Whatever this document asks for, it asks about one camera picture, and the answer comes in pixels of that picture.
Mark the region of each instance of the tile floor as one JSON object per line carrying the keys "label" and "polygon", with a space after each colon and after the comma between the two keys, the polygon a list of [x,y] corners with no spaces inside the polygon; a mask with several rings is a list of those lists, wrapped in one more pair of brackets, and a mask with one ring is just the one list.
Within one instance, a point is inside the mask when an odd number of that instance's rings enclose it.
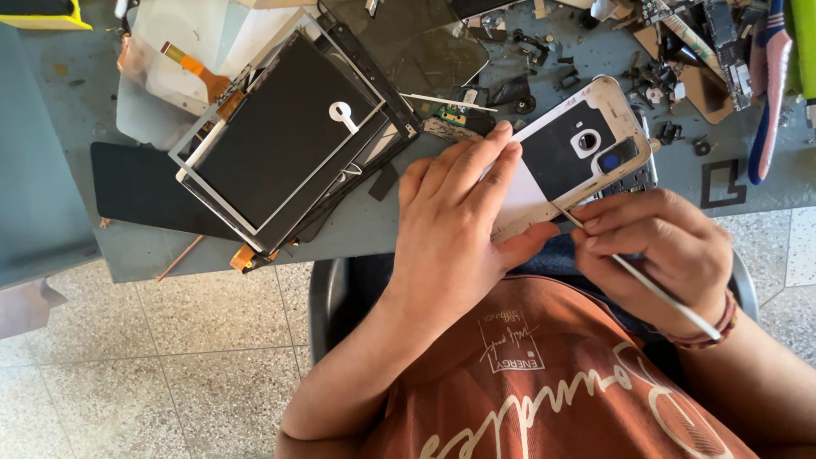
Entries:
{"label": "tile floor", "polygon": [[[816,207],[717,221],[762,326],[816,365]],[[70,302],[0,341],[0,458],[271,457],[311,368],[311,268],[113,284],[97,261],[53,276]]]}

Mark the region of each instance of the white plastic frame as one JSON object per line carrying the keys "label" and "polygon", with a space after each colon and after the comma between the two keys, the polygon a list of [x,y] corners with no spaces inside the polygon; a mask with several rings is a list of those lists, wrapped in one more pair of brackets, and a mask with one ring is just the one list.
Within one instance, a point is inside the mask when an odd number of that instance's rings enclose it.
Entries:
{"label": "white plastic frame", "polygon": [[[637,156],[625,162],[621,167],[604,175],[597,165],[597,160],[592,161],[592,178],[575,186],[562,196],[550,197],[558,202],[564,209],[569,209],[584,199],[592,196],[596,192],[604,189],[622,176],[635,171],[649,160],[652,154],[649,139],[637,123],[635,114],[629,106],[629,101],[618,82],[607,76],[598,76],[584,89],[564,100],[554,109],[547,112],[541,118],[533,121],[529,126],[520,130],[512,137],[513,140],[521,142],[534,132],[549,124],[552,120],[561,116],[572,106],[582,101],[587,101],[590,108],[599,109],[604,120],[609,125],[615,137],[615,145],[632,138],[637,147]],[[614,148],[598,149],[592,153],[594,158]],[[550,221],[560,212],[548,201],[548,197],[536,183],[530,169],[523,161],[519,162],[516,175],[508,189],[499,215],[493,224],[491,238],[495,242],[502,242],[516,234],[523,233],[527,228],[540,221]]]}

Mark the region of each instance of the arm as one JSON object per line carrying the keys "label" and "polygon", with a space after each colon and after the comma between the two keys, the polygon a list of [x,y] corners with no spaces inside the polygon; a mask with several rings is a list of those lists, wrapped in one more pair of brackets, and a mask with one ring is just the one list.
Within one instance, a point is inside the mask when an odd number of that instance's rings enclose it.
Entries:
{"label": "arm", "polygon": [[[608,255],[642,252],[642,269],[684,304],[716,323],[731,275],[730,236],[693,204],[663,189],[616,194],[576,208],[576,263],[612,300],[661,332],[700,331]],[[679,350],[700,403],[754,448],[816,452],[816,370],[738,310],[721,344]]]}
{"label": "arm", "polygon": [[[388,388],[512,267],[558,228],[531,226],[505,243],[490,230],[521,157],[510,123],[422,159],[400,181],[394,272],[360,325],[304,378],[281,430],[288,439],[360,435]],[[480,180],[482,172],[494,166]]]}

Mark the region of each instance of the hand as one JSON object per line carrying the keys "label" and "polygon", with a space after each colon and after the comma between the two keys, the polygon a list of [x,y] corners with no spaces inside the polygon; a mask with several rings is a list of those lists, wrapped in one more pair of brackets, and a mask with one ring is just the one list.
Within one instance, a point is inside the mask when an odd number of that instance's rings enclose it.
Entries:
{"label": "hand", "polygon": [[[558,227],[532,225],[504,243],[490,230],[521,159],[502,121],[485,139],[465,140],[438,158],[420,159],[400,180],[394,272],[383,298],[408,319],[455,323],[511,268],[538,253]],[[480,181],[483,171],[495,162]]]}
{"label": "hand", "polygon": [[725,310],[731,276],[729,234],[695,205],[665,189],[616,194],[572,210],[575,264],[610,299],[661,332],[697,336],[688,319],[660,300],[609,255],[643,253],[641,272],[712,325]]}

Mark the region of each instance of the camera cutout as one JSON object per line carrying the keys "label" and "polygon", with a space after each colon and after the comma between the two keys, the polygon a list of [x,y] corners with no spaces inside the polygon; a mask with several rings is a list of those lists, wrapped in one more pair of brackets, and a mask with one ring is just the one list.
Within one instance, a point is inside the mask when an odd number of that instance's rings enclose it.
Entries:
{"label": "camera cutout", "polygon": [[598,168],[601,169],[602,174],[608,176],[610,172],[620,167],[621,164],[624,164],[630,159],[634,159],[636,156],[637,145],[635,144],[635,141],[629,137],[623,142],[610,148],[606,153],[599,155],[597,159]]}
{"label": "camera cutout", "polygon": [[579,158],[589,158],[601,146],[601,134],[595,129],[584,129],[570,140]]}

